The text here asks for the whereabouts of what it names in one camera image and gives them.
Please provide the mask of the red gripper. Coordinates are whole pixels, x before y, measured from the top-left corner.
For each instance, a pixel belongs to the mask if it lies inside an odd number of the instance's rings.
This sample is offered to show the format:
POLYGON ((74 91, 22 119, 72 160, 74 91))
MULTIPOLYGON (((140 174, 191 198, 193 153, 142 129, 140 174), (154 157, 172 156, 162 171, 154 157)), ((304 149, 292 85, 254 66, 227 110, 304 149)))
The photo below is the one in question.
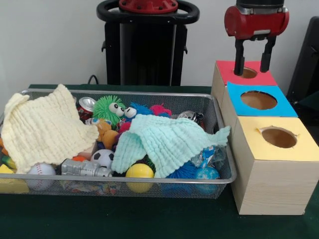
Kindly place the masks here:
POLYGON ((271 9, 231 6, 226 10, 224 16, 226 32, 228 36, 236 39, 235 75, 242 76, 244 71, 244 41, 260 35, 269 36, 262 54, 260 72, 269 71, 277 36, 286 30, 289 18, 290 14, 285 6, 271 9))

